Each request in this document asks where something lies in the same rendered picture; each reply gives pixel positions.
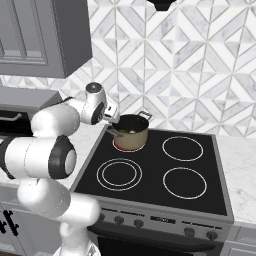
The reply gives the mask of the silver stove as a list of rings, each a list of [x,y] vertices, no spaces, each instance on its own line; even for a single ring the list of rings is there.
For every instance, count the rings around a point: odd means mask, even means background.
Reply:
[[[84,171],[88,166],[93,154],[95,153],[102,137],[106,133],[107,132],[103,133],[100,136],[100,139],[97,142],[96,146],[94,146],[92,153],[90,153],[90,155],[88,156],[88,159],[86,160],[84,165]],[[94,195],[88,194],[99,201],[101,206],[101,213],[105,215],[104,221],[98,220],[94,225],[100,227],[103,226],[105,223],[109,223],[110,225],[115,226],[137,228],[134,226],[134,221],[136,219],[140,219],[144,222],[144,225],[139,229],[185,236],[186,238],[196,238],[200,239],[204,243],[219,242],[224,244],[229,234],[230,228],[234,223],[234,217],[231,209],[231,203],[227,191],[220,156],[219,164],[221,166],[219,174],[221,178],[221,185],[223,188],[225,205],[227,208],[227,214],[225,216],[197,212],[192,210],[176,209],[166,206],[155,206],[145,203],[139,204],[137,202],[125,200],[119,202],[115,199],[108,200],[104,197],[98,198]],[[79,180],[73,184],[72,190],[74,192],[76,192],[75,188],[83,174],[84,172],[79,175]],[[124,223],[121,225],[116,224],[114,221],[114,218],[116,216],[122,216],[124,218]],[[194,237],[189,237],[185,235],[184,229],[186,227],[190,227],[195,230]],[[218,237],[214,241],[210,241],[206,237],[208,231],[216,232]]]

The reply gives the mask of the grey base cupboard door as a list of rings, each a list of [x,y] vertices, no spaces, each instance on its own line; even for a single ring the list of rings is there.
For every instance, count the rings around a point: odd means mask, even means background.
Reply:
[[[26,256],[52,256],[61,246],[60,223],[26,210],[22,205],[2,202],[4,210],[12,212],[17,224],[17,239]]]
[[[220,256],[256,256],[256,246],[227,241]]]

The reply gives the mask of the black glass hob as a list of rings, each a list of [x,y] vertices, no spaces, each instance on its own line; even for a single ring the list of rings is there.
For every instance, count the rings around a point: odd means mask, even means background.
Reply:
[[[125,152],[106,133],[75,191],[225,216],[220,170],[212,135],[151,130],[141,149]]]

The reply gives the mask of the grey wall cupboard door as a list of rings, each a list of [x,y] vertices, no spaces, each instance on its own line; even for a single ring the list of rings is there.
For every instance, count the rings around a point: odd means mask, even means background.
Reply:
[[[54,0],[0,0],[0,75],[64,78]]]

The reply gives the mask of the beige cooking pot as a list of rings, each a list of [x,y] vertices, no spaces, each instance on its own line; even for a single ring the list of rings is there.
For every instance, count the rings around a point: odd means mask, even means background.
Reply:
[[[107,128],[107,132],[114,138],[114,144],[124,151],[134,151],[145,145],[148,138],[150,113],[140,111],[138,114],[125,114],[120,116],[117,124]],[[136,131],[135,134],[125,134],[120,130]]]

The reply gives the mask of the grey wall cupboard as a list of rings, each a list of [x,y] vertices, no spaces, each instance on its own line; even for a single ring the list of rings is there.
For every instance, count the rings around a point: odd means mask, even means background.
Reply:
[[[92,58],[87,0],[54,0],[66,77]]]

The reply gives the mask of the grey drawer front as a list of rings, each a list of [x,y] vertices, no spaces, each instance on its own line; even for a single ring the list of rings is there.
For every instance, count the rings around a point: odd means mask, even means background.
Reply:
[[[256,245],[256,229],[243,226],[233,226],[230,230],[228,240],[238,243]]]

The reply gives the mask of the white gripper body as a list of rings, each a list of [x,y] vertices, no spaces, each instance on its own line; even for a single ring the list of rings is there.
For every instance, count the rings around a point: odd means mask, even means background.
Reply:
[[[103,119],[109,123],[117,124],[120,121],[120,115],[116,114],[114,116],[110,116],[109,114],[105,114]]]

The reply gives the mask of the black oven door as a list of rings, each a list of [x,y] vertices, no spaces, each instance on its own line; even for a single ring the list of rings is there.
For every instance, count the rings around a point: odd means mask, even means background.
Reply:
[[[200,239],[190,240],[175,236],[176,243],[152,240],[116,239],[99,236],[101,256],[220,256],[223,244],[203,244]]]

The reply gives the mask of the grey microwave oven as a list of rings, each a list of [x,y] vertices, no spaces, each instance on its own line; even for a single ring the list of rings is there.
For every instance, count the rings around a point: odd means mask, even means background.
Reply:
[[[58,91],[0,87],[0,117],[22,117],[15,122],[0,121],[0,138],[30,137],[30,121],[41,109],[62,102]]]

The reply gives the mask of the black range hood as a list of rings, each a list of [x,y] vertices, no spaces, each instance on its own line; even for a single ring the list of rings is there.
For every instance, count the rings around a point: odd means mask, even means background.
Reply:
[[[172,3],[177,0],[147,0],[152,3],[157,11],[167,11]]]

